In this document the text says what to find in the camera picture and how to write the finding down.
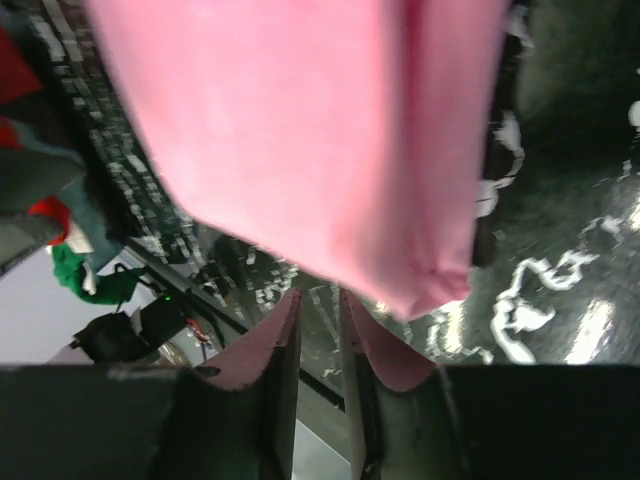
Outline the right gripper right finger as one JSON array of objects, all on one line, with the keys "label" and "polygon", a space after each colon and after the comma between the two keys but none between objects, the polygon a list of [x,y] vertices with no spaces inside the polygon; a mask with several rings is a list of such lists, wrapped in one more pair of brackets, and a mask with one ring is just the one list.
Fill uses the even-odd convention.
[{"label": "right gripper right finger", "polygon": [[448,479],[450,421],[436,364],[339,294],[354,479]]}]

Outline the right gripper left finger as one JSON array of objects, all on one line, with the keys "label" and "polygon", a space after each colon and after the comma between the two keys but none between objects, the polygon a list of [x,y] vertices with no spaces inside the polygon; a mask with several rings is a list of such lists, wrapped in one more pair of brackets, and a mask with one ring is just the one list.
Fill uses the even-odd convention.
[{"label": "right gripper left finger", "polygon": [[175,479],[288,479],[298,399],[301,293],[182,376],[172,412]]}]

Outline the pink t shirt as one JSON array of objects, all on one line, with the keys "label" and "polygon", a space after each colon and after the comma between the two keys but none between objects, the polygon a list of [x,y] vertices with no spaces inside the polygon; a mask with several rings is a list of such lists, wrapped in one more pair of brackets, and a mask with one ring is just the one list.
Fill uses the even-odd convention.
[{"label": "pink t shirt", "polygon": [[408,322],[470,293],[507,1],[87,1],[172,201]]}]

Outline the green t shirt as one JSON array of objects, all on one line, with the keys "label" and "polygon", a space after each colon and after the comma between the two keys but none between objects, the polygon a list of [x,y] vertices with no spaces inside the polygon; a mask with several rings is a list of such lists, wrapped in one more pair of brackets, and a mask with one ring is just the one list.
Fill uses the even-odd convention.
[{"label": "green t shirt", "polygon": [[118,305],[129,302],[144,274],[142,268],[136,268],[114,271],[105,276],[97,275],[85,258],[75,253],[66,243],[50,246],[48,252],[59,284],[89,304]]}]

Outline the red t shirt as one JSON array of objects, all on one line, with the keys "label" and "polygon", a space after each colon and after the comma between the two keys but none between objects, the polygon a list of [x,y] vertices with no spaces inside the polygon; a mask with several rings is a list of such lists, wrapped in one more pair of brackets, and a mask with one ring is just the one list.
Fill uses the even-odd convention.
[{"label": "red t shirt", "polygon": [[1,32],[1,146],[47,157],[29,162],[21,191],[52,179],[61,171],[62,159],[71,156],[43,84],[6,31]]}]

